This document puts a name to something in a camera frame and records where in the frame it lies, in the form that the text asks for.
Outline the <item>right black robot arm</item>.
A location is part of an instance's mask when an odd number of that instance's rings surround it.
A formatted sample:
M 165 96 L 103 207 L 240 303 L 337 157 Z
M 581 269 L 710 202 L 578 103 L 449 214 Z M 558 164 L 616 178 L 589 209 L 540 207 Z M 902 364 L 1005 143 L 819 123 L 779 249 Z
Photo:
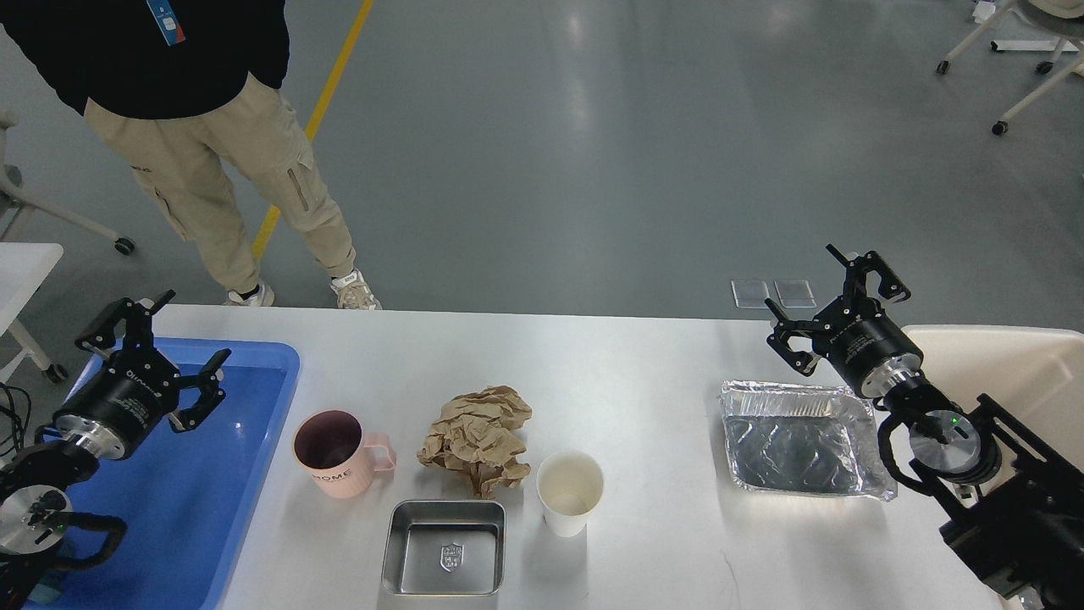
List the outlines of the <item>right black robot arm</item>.
M 826 250 L 844 267 L 843 289 L 809 320 L 766 300 L 766 342 L 805 377 L 826 360 L 886 414 L 883 468 L 949 515 L 938 532 L 990 590 L 1008 599 L 1030 588 L 1045 609 L 1080 609 L 1080 469 L 994 398 L 966 412 L 929 381 L 921 348 L 883 310 L 911 293 L 882 255 Z

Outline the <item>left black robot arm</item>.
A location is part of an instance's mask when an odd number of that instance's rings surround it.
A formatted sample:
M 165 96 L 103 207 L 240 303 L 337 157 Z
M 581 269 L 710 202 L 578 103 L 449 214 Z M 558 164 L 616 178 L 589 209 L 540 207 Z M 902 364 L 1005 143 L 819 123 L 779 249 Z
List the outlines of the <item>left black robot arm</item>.
M 106 304 L 76 339 L 100 356 L 100 368 L 55 412 L 54 439 L 44 440 L 42 426 L 3 466 L 4 609 L 23 607 L 47 572 L 89 570 L 119 548 L 122 518 L 74 510 L 70 486 L 91 479 L 101 460 L 130 458 L 159 421 L 178 434 L 193 431 L 224 401 L 229 348 L 184 375 L 155 347 L 152 317 L 173 300 L 167 290 Z

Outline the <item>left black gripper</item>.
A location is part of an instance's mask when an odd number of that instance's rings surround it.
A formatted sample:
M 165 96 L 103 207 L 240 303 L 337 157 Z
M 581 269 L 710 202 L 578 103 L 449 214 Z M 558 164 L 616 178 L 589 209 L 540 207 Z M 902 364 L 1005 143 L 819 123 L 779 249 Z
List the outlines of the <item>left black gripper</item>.
M 155 300 L 138 302 L 121 297 L 106 304 L 76 336 L 77 350 L 106 360 L 54 414 L 53 425 L 63 440 L 85 447 L 96 458 L 122 460 L 166 414 L 173 432 L 185 433 L 198 428 L 224 401 L 221 369 L 232 350 L 216 351 L 201 371 L 181 377 L 175 362 L 154 351 L 152 316 L 173 301 L 175 295 L 175 290 L 166 290 Z M 122 351 L 113 352 L 120 324 Z M 201 395 L 189 408 L 179 408 L 180 391 L 193 387 Z

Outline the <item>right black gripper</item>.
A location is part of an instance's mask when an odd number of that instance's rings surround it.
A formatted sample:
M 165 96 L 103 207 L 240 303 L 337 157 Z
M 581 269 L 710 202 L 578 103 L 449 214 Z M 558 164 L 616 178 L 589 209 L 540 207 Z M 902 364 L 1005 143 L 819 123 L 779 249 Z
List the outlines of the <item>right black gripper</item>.
M 793 320 L 778 302 L 766 298 L 764 304 L 776 320 L 766 343 L 803 377 L 813 375 L 825 356 L 856 394 L 885 397 L 899 382 L 921 373 L 921 349 L 883 313 L 887 302 L 909 300 L 909 287 L 876 251 L 846 255 L 833 244 L 826 250 L 846 269 L 840 297 L 821 310 L 816 320 Z M 816 350 L 793 350 L 796 337 L 816 340 Z

